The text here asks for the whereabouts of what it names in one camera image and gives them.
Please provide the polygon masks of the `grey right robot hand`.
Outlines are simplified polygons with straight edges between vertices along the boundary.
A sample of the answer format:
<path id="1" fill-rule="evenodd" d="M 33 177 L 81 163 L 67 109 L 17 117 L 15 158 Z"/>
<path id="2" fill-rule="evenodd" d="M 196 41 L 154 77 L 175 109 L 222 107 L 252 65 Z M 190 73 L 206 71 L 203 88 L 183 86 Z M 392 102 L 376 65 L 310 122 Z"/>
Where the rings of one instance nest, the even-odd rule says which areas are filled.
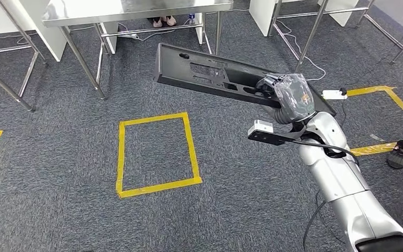
<path id="1" fill-rule="evenodd" d="M 267 109 L 279 124 L 299 122 L 315 114 L 312 92 L 301 73 L 267 73 L 257 82 L 256 90 L 279 102 L 280 108 Z"/>

